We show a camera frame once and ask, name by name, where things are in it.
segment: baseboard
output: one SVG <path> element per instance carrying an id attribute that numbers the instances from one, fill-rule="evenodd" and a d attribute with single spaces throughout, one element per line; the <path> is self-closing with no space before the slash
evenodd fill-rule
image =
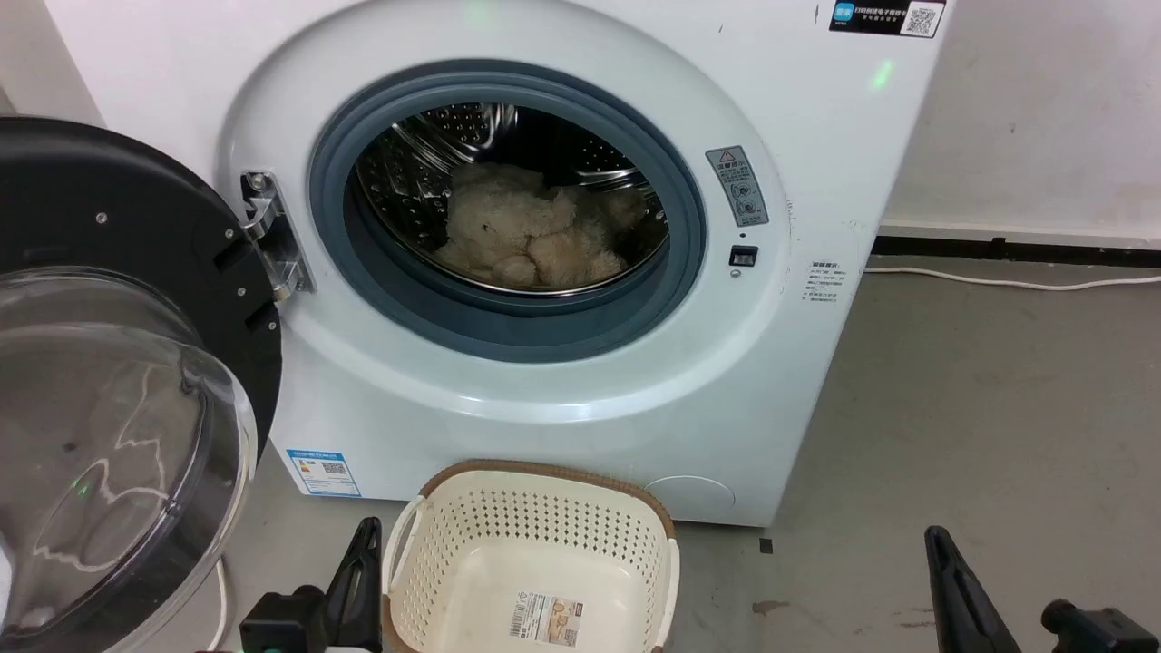
<path id="1" fill-rule="evenodd" d="M 1007 238 L 961 241 L 879 236 L 874 241 L 871 253 L 875 256 L 954 257 L 1161 270 L 1161 251 L 1158 250 L 1010 243 Z"/>
<path id="2" fill-rule="evenodd" d="M 993 223 L 902 220 L 885 216 L 879 225 L 880 236 L 906 238 L 942 238 L 949 241 L 983 241 L 1003 238 L 1009 243 L 1029 245 L 1063 245 L 1069 247 L 1113 247 L 1125 250 L 1161 251 L 1158 229 L 1137 227 L 1104 227 L 1059 224 L 1033 228 L 1015 221 Z"/>

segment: blue label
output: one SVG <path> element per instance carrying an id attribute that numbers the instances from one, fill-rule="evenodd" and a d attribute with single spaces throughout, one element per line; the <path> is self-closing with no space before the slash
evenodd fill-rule
<path id="1" fill-rule="evenodd" d="M 846 22 L 854 17 L 853 2 L 838 2 L 835 5 L 835 20 Z"/>
<path id="2" fill-rule="evenodd" d="M 320 496 L 362 496 L 341 453 L 288 449 L 287 458 L 307 491 Z"/>

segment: green indicator light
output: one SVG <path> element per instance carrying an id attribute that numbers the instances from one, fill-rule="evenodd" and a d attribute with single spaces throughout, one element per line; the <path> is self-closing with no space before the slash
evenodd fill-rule
<path id="1" fill-rule="evenodd" d="M 879 70 L 875 71 L 874 77 L 871 78 L 871 91 L 879 91 L 884 86 L 887 86 L 887 81 L 890 80 L 890 73 L 894 70 L 895 62 L 892 62 L 890 59 L 879 64 Z"/>
<path id="2" fill-rule="evenodd" d="M 463 19 L 471 27 L 488 27 L 492 22 L 492 8 L 488 0 L 468 0 L 463 3 Z"/>

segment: barcode label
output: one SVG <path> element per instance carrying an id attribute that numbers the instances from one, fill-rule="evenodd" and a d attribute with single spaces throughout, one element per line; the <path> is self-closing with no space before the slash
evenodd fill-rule
<path id="1" fill-rule="evenodd" d="M 579 601 L 519 591 L 509 623 L 509 637 L 576 648 L 583 615 L 584 603 Z"/>
<path id="2" fill-rule="evenodd" d="M 943 10 L 944 6 L 940 2 L 911 2 L 907 8 L 907 16 L 903 17 L 903 29 L 900 34 L 933 37 Z"/>
<path id="3" fill-rule="evenodd" d="M 520 637 L 524 629 L 524 616 L 528 613 L 528 605 L 517 601 L 515 610 L 512 611 L 512 625 L 509 626 L 509 637 Z"/>

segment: qr code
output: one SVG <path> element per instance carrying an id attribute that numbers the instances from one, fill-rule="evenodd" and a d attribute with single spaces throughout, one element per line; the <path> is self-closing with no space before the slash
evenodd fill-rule
<path id="1" fill-rule="evenodd" d="M 939 2 L 911 2 L 907 8 L 907 17 L 903 19 L 903 30 L 900 34 L 931 38 L 939 27 L 943 7 Z"/>

